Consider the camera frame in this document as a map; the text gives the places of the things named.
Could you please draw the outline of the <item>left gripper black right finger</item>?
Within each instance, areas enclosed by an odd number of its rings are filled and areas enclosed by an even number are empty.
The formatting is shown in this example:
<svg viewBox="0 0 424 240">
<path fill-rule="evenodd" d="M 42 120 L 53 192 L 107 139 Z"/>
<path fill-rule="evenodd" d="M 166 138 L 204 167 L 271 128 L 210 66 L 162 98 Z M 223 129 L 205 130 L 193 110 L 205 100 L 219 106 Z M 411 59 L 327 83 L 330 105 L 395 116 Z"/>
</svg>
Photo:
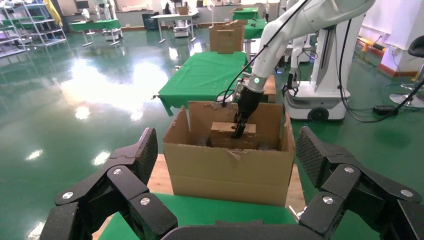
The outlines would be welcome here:
<svg viewBox="0 0 424 240">
<path fill-rule="evenodd" d="M 304 126 L 296 157 L 317 194 L 299 224 L 321 239 L 332 237 L 347 211 L 356 213 L 382 240 L 424 237 L 422 196 L 362 165 L 346 148 L 321 141 Z"/>
</svg>

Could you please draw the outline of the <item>idle black gripper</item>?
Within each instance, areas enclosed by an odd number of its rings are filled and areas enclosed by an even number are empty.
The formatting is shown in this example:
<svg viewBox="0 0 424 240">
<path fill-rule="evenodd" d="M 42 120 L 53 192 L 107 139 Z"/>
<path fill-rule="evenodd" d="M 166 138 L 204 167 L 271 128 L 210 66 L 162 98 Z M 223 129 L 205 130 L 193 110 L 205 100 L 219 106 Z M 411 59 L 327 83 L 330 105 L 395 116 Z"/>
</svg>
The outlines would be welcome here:
<svg viewBox="0 0 424 240">
<path fill-rule="evenodd" d="M 286 84 L 283 85 L 283 87 L 281 88 L 281 93 L 283 96 L 285 96 L 289 90 L 293 90 L 294 97 L 297 95 L 297 93 L 299 92 L 299 84 L 297 83 L 296 79 L 296 73 L 289 73 Z"/>
</svg>

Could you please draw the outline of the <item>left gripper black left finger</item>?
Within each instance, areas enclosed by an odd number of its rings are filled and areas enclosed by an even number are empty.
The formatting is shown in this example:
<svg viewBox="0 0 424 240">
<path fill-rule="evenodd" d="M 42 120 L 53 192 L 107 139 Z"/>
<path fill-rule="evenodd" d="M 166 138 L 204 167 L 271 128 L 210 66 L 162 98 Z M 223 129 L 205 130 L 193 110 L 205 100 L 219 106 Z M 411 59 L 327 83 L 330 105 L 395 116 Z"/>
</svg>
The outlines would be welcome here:
<svg viewBox="0 0 424 240">
<path fill-rule="evenodd" d="M 140 240 L 162 239 L 178 220 L 148 188 L 157 157 L 156 130 L 146 128 L 135 144 L 116 149 L 101 170 L 56 196 L 40 238 L 90 240 L 119 213 Z"/>
</svg>

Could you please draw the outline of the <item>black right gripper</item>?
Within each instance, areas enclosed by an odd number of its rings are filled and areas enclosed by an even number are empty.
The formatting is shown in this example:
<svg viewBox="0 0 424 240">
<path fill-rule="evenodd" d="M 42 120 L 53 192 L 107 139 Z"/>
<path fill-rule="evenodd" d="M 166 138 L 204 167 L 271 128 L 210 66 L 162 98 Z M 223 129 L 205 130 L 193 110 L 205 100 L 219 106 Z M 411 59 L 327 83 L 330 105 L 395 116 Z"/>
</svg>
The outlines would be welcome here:
<svg viewBox="0 0 424 240">
<path fill-rule="evenodd" d="M 233 139 L 240 139 L 246 128 L 248 118 L 257 109 L 260 100 L 263 96 L 262 92 L 254 92 L 244 87 L 237 101 L 237 112 L 234 116 L 234 123 L 236 123 Z"/>
</svg>

